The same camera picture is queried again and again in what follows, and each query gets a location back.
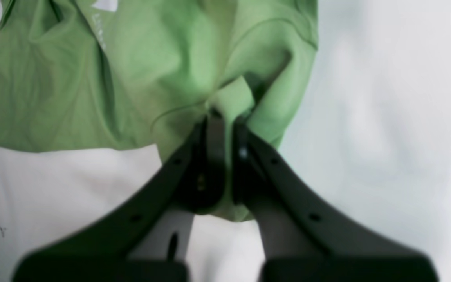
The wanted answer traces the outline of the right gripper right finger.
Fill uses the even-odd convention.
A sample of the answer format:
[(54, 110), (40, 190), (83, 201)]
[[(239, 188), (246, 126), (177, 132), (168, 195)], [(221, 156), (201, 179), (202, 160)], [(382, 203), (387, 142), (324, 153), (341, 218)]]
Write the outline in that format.
[(233, 191), (252, 212), (260, 282), (437, 282), (427, 255), (364, 227), (312, 191), (267, 142), (233, 123)]

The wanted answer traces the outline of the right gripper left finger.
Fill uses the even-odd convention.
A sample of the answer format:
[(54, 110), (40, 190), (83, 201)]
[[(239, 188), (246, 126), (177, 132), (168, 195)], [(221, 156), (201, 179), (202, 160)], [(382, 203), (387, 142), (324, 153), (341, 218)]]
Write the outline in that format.
[(224, 195), (226, 124), (211, 112), (135, 195), (87, 228), (27, 255), (14, 282), (188, 282), (195, 214)]

